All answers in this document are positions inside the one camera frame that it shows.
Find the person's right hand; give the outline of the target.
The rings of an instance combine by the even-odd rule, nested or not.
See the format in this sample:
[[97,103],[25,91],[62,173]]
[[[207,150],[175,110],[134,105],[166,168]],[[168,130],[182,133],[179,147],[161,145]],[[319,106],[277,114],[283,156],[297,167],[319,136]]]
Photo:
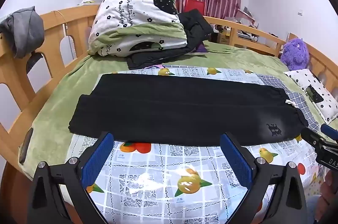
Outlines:
[[320,187],[321,195],[317,201],[316,209],[315,209],[315,220],[319,221],[322,216],[327,211],[329,205],[333,201],[335,197],[334,190],[332,188],[332,170],[330,170],[326,176],[325,181]]

